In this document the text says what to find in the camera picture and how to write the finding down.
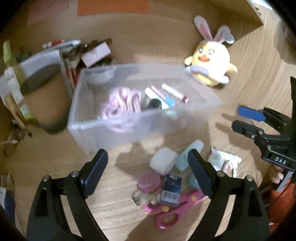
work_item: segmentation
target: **lip balm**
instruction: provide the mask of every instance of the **lip balm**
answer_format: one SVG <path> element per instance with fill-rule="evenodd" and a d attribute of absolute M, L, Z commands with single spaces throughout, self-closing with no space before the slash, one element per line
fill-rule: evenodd
<path fill-rule="evenodd" d="M 167 84 L 163 83 L 161 86 L 162 89 L 164 89 L 166 92 L 172 94 L 174 97 L 178 98 L 184 103 L 187 103 L 189 98 L 185 95 L 179 93 L 177 90 L 173 89 L 172 87 L 169 87 Z"/>

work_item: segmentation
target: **wood grain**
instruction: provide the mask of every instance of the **wood grain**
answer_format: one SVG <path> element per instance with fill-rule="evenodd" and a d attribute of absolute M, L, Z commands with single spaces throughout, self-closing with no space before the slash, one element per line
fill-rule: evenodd
<path fill-rule="evenodd" d="M 252 175 L 259 185 L 268 164 L 260 159 L 260 151 L 252 140 L 231 130 L 231 122 L 239 118 L 236 108 L 239 104 L 251 108 L 268 106 L 291 116 L 289 77 L 296 76 L 295 53 L 291 52 L 284 38 L 276 14 L 260 7 L 264 20 L 264 26 L 260 26 L 251 19 L 221 10 L 205 1 L 186 0 L 170 4 L 169 0 L 165 0 L 158 6 L 155 5 L 158 11 L 167 9 L 165 16 L 105 14 L 77 17 L 77 1 L 73 0 L 69 2 L 68 11 L 26 26 L 28 4 L 24 4 L 0 35 L 0 42 L 10 38 L 12 47 L 24 46 L 32 51 L 55 39 L 81 38 L 90 41 L 112 37 L 111 51 L 119 63 L 183 64 L 202 40 L 192 22 L 195 15 L 200 14 L 208 20 L 212 34 L 222 24 L 230 27 L 236 41 L 227 47 L 238 73 L 231 76 L 230 83 L 224 88 L 214 89 L 223 105 L 208 123 L 109 151 L 108 166 L 87 203 L 111 241 L 186 240 L 201 220 L 209 200 L 187 212 L 179 225 L 170 230 L 156 228 L 154 217 L 147 216 L 131 201 L 137 175 L 148 167 L 151 157 L 160 147 L 167 146 L 181 153 L 191 142 L 201 139 L 205 143 L 202 152 L 205 159 L 211 145 L 234 153 L 243 160 L 238 168 L 238 177 Z M 258 126 L 274 133 L 264 123 Z M 90 159 L 66 130 L 55 136 L 36 128 L 32 132 L 33 137 L 22 141 L 13 158 L 3 163 L 15 180 L 17 214 L 24 231 L 41 178 L 46 174 L 53 178 L 64 177 L 72 170 L 79 170 Z M 67 200 L 65 197 L 62 200 L 70 227 L 78 234 Z M 233 197 L 218 233 L 225 229 L 232 205 Z"/>

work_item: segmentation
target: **orange paper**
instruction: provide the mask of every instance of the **orange paper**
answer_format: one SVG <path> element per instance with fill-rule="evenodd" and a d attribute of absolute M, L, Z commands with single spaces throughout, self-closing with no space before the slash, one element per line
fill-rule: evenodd
<path fill-rule="evenodd" d="M 148 14 L 150 0 L 79 0 L 77 16 L 109 12 Z"/>

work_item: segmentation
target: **light blue box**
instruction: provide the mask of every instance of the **light blue box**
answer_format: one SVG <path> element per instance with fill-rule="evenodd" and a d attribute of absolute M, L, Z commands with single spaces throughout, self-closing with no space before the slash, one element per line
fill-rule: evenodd
<path fill-rule="evenodd" d="M 188 166 L 187 155 L 191 149 L 196 149 L 199 153 L 202 151 L 204 144 L 201 140 L 195 140 L 191 145 L 189 145 L 185 151 L 183 151 L 179 156 L 176 158 L 175 167 L 179 171 L 184 171 Z"/>
<path fill-rule="evenodd" d="M 198 190 L 200 189 L 200 186 L 193 173 L 188 177 L 187 186 Z"/>

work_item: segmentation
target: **bunny ears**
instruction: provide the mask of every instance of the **bunny ears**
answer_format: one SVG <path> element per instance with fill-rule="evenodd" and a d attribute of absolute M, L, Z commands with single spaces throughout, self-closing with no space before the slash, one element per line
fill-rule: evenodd
<path fill-rule="evenodd" d="M 204 37 L 205 40 L 215 41 L 218 43 L 223 43 L 223 42 L 226 42 L 228 44 L 234 43 L 234 37 L 230 33 L 230 29 L 228 26 L 222 25 L 218 29 L 218 32 L 217 32 L 215 38 L 213 39 L 211 32 L 210 32 L 210 28 L 207 24 L 207 21 L 202 16 L 195 16 L 193 21 L 194 21 L 194 24 L 197 27 L 198 31 Z"/>

